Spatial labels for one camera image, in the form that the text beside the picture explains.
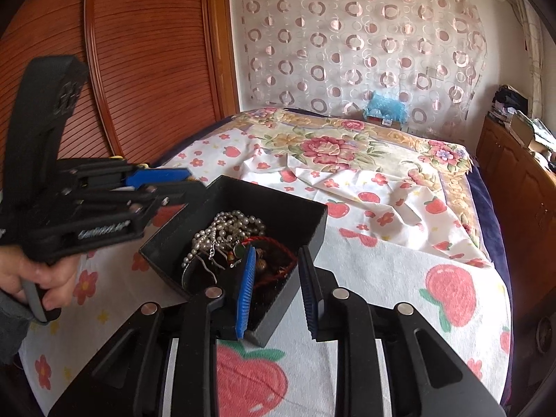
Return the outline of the left hand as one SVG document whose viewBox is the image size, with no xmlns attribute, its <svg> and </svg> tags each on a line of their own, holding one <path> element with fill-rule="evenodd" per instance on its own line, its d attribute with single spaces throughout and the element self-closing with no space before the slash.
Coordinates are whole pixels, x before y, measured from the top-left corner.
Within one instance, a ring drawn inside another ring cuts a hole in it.
<svg viewBox="0 0 556 417">
<path fill-rule="evenodd" d="M 51 265 L 29 260 L 20 247 L 1 247 L 1 290 L 27 302 L 23 281 L 37 284 L 46 293 L 42 305 L 48 311 L 68 306 L 73 298 L 81 256 L 63 258 Z"/>
</svg>

